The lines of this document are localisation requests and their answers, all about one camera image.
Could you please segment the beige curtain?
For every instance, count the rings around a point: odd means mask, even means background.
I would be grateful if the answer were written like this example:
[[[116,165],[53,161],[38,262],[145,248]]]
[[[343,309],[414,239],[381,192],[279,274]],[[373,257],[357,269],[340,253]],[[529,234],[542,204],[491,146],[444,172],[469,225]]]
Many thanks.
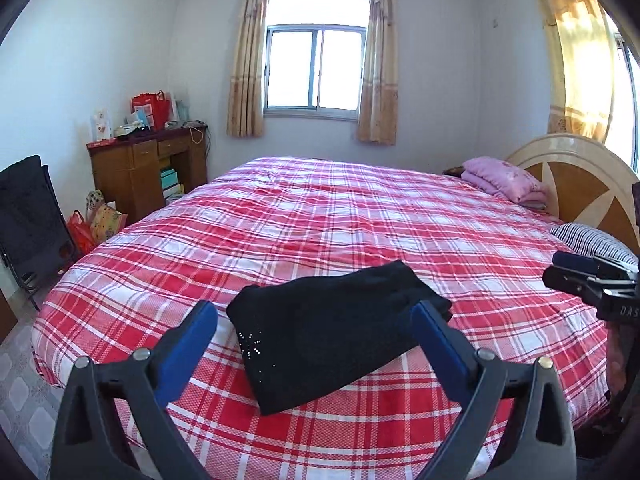
[[[264,69],[270,0],[243,0],[230,77],[227,133],[264,133]]]
[[[370,0],[362,68],[357,138],[395,145],[398,125],[396,0]]]

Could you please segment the red plastic bag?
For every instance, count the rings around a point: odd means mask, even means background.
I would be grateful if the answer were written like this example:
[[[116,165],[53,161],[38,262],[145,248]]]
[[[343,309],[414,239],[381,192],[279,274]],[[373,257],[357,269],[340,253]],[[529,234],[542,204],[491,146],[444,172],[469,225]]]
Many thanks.
[[[81,255],[88,255],[89,252],[96,248],[96,241],[93,239],[91,230],[79,210],[75,210],[72,213],[66,222],[66,226]]]

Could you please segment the teal storage box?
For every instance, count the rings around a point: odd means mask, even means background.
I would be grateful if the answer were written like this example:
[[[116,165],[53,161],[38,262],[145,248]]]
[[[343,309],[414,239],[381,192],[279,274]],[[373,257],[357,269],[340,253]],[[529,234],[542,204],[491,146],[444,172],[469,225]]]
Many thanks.
[[[160,172],[160,186],[166,204],[184,195],[183,184],[179,181],[178,172],[174,168],[169,167]]]

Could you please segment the black pants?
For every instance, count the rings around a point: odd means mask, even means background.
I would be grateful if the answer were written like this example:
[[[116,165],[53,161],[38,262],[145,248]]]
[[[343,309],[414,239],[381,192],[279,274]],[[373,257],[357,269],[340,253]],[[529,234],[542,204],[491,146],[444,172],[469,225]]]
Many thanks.
[[[317,400],[414,348],[410,311],[421,301],[450,320],[451,301],[399,260],[244,287],[227,315],[262,414]]]

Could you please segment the brown wooden desk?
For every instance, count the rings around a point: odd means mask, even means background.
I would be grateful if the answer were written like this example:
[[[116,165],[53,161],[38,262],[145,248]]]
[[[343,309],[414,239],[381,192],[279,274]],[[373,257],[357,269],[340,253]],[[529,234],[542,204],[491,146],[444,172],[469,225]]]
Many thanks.
[[[144,130],[122,140],[87,145],[94,187],[134,223],[166,205],[160,174],[175,170],[183,192],[207,182],[208,125]]]

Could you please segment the striped pillow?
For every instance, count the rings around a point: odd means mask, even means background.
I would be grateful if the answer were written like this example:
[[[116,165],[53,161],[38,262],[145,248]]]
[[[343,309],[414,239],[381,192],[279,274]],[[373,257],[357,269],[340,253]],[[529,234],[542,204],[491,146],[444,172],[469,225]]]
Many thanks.
[[[554,226],[550,233],[576,254],[604,257],[638,266],[639,259],[624,243],[592,226],[570,222]]]

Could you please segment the red gift bag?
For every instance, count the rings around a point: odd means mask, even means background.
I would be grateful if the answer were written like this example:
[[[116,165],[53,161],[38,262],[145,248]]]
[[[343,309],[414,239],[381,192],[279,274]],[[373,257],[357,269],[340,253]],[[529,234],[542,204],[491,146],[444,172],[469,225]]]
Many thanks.
[[[131,110],[141,112],[153,131],[163,130],[169,120],[171,102],[163,90],[140,93],[130,100]]]

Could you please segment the right beige curtain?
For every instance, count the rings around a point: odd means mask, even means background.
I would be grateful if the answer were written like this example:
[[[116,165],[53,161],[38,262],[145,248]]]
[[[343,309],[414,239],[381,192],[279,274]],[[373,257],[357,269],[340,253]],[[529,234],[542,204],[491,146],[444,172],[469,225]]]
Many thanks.
[[[395,145],[398,125],[396,0],[370,0],[362,68],[357,138]]]

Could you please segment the floral patterned bag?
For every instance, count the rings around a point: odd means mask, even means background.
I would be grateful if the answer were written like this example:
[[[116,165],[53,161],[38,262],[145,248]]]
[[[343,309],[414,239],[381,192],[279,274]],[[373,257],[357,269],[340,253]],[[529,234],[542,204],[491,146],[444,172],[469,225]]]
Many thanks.
[[[100,190],[92,191],[86,200],[86,217],[91,236],[96,244],[102,244],[125,229],[127,215],[117,211],[105,200]]]

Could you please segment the pink folded blanket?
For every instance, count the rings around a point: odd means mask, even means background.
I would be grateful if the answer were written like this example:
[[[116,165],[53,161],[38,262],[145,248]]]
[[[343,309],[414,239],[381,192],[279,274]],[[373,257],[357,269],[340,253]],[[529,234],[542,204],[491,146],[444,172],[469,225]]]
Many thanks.
[[[527,170],[492,157],[475,157],[463,163],[461,179],[492,196],[521,206],[548,206],[548,186]]]

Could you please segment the window with metal frame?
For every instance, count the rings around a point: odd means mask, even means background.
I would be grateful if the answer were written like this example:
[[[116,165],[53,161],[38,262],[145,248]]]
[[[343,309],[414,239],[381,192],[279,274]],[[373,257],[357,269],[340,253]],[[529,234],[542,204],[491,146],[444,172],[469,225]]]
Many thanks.
[[[265,113],[357,119],[370,0],[270,0]]]

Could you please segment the cream wooden headboard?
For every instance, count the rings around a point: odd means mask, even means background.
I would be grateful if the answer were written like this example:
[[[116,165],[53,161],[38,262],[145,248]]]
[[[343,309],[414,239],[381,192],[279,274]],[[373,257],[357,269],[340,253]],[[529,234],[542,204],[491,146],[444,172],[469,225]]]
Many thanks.
[[[506,160],[548,188],[553,217],[597,228],[639,251],[634,202],[639,178],[603,144],[573,133],[546,134]]]

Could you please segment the yellow side curtain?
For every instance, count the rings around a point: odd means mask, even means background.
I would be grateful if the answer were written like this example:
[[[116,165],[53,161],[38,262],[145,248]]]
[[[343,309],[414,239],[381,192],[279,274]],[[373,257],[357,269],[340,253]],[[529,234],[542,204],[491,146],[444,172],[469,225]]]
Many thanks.
[[[552,81],[548,131],[604,143],[616,44],[598,0],[538,0]]]

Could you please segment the black folding chair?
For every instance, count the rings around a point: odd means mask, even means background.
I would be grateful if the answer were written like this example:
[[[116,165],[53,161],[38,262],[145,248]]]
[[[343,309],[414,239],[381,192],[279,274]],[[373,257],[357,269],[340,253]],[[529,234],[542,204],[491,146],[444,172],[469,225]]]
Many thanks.
[[[80,251],[66,226],[49,168],[38,155],[1,171],[1,258],[34,308],[36,295],[68,270]]]

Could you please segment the left beige curtain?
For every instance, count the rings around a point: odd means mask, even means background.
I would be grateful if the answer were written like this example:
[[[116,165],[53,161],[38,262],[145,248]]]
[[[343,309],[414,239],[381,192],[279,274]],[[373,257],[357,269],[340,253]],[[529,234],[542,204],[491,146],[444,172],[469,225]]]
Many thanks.
[[[270,0],[243,0],[230,77],[227,133],[264,133],[264,69]]]

